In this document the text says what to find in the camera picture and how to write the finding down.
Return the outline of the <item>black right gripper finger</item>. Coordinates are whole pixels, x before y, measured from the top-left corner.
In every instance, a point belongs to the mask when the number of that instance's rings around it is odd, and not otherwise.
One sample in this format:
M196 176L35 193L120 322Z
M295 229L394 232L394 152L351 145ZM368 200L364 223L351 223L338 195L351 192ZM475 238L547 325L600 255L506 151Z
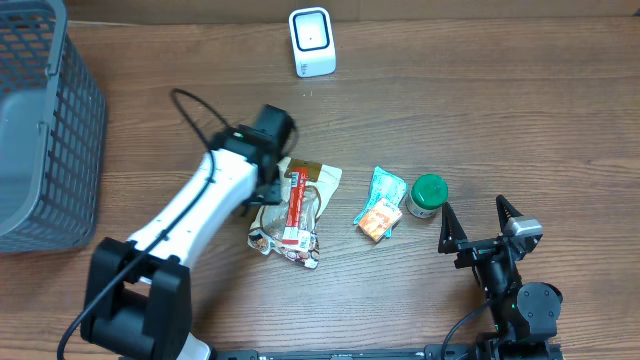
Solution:
M459 251L459 246L468 241L458 218L448 202L441 208L442 225L438 243L438 252L451 254Z
M515 224L522 214L502 194L496 197L496 207L502 233L515 233Z

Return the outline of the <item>brown white snack bag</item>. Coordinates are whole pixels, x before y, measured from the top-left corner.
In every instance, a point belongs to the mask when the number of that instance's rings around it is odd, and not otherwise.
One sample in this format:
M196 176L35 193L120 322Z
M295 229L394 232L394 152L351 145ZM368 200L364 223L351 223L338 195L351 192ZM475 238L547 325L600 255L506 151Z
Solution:
M282 202L278 205L263 205L259 208L256 218L249 228L247 243L263 255L276 252L300 266L314 269L319 262L317 221L339 186L342 170L290 157L283 158L278 163L278 168L282 181ZM281 242L288 213L293 168L308 169L300 221L300 229L310 232L310 245L306 252L285 247Z

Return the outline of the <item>green lid jar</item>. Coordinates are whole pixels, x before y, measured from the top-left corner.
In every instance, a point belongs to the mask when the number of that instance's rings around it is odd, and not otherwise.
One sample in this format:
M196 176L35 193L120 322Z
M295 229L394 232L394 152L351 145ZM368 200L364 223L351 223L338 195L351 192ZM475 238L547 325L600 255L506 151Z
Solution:
M408 211L418 218L430 218L448 199L448 185L436 174L420 176L408 194L406 206Z

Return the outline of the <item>red snack bar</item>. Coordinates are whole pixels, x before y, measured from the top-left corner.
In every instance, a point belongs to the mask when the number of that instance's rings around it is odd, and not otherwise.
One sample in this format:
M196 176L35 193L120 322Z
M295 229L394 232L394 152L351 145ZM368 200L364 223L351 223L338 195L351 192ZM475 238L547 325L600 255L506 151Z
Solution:
M306 252L310 245L310 232L300 229L301 210L307 179L307 168L292 169L288 213L281 240L285 247L301 252Z

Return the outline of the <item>teal orange tissue pack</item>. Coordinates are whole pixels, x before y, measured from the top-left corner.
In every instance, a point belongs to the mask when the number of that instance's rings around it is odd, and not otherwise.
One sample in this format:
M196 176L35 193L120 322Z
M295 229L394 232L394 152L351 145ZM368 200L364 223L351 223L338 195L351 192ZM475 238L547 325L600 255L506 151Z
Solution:
M408 185L404 180L376 167L371 178L368 200L354 219L354 224L375 242L383 237L389 238L392 228L402 217L399 205L407 191Z

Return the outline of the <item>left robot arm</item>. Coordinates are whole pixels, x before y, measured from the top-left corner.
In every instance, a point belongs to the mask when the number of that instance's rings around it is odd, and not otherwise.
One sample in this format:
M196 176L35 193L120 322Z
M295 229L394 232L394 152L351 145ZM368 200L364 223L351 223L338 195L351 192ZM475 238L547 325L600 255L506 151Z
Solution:
M214 359L192 333L191 271L241 205L280 202L278 162L296 126L266 105L215 134L193 177L126 241L104 238L89 268L81 337L126 359Z

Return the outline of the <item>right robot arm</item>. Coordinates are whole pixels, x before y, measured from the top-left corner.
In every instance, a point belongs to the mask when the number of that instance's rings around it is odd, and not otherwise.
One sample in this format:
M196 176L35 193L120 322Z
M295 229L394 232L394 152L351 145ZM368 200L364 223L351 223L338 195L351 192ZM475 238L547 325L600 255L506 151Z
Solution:
M457 269L469 268L484 303L465 315L439 347L441 359L561 359L561 347L550 343L557 335L563 295L552 284L524 283L516 263L534 251L543 226L523 215L502 195L496 197L500 231L489 239L471 241L449 203L442 206L438 251L454 254ZM481 333L471 345L452 346L455 333L469 320L490 311L492 332Z

